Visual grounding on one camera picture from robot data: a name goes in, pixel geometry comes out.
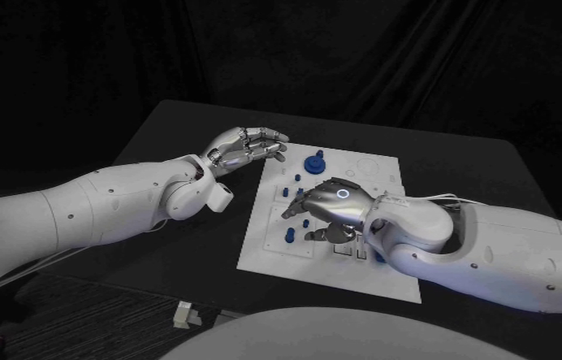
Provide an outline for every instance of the white board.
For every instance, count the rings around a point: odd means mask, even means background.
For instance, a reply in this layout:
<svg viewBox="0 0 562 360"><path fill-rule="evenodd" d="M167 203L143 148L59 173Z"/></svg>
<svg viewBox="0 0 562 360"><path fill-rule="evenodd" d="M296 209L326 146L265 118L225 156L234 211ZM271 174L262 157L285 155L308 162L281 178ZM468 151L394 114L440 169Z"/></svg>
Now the white board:
<svg viewBox="0 0 562 360"><path fill-rule="evenodd" d="M306 191L332 177L357 183L373 197L385 190L405 194L398 158L291 143L287 146L284 163L265 160L238 269L422 303L418 279L376 261L375 251L363 244L362 237L345 245L306 241L304 234L329 224L310 213L281 218L298 188ZM324 153L326 171L311 175L304 170L304 159L317 150ZM296 230L291 243L285 241L288 228Z"/></svg>

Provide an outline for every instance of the blue object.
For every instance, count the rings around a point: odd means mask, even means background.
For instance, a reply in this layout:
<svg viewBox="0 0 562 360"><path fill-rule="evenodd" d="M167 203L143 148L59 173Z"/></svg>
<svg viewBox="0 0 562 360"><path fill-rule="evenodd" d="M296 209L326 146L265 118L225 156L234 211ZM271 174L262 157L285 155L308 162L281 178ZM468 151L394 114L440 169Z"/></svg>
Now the blue object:
<svg viewBox="0 0 562 360"><path fill-rule="evenodd" d="M291 244L296 240L296 229L294 228L288 228L287 230L287 235L284 236L284 240L288 244Z"/></svg>
<svg viewBox="0 0 562 360"><path fill-rule="evenodd" d="M375 259L376 259L379 262L382 262L383 264L386 264L385 258L383 258L383 256L382 256L378 252L375 252Z"/></svg>
<svg viewBox="0 0 562 360"><path fill-rule="evenodd" d="M324 153L317 151L316 155L304 160L304 169L313 175L320 175L326 170Z"/></svg>

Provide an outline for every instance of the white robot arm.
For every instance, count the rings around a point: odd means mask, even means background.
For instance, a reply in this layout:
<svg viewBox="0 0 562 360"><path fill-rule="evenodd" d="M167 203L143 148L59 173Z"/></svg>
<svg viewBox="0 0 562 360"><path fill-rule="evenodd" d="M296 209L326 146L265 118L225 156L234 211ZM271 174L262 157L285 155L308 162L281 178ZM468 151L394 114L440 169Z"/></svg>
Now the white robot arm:
<svg viewBox="0 0 562 360"><path fill-rule="evenodd" d="M559 220L483 204L444 208L427 198L372 198L359 185L336 178L297 197L284 218L304 211L330 222L307 240L345 243L362 232L405 275L516 309L562 313ZM461 246L443 254L453 232Z"/></svg>
<svg viewBox="0 0 562 360"><path fill-rule="evenodd" d="M234 194L216 178L255 159L284 161L287 141L270 128L232 128L200 157L107 167L55 188L0 197L0 276L38 258L185 220L205 205L222 212Z"/></svg>

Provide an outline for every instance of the table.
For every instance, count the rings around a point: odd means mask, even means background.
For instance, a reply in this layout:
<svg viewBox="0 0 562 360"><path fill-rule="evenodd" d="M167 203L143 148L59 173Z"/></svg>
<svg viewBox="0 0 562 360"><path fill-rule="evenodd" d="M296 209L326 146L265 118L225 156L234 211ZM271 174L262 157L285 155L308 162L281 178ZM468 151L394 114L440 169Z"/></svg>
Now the table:
<svg viewBox="0 0 562 360"><path fill-rule="evenodd" d="M287 133L296 143L398 157L409 196L457 193L492 205L553 216L516 148L506 141L198 103L166 100L159 104L115 165L199 154L212 138L234 126L267 126ZM43 272L247 314L298 306L395 314L533 358L542 358L542 351L558 350L562 317L513 310L422 280L422 304L417 305L236 270L262 166L252 163L222 177L235 195L223 213L203 208L186 221L170 221L159 232L97 246Z"/></svg>

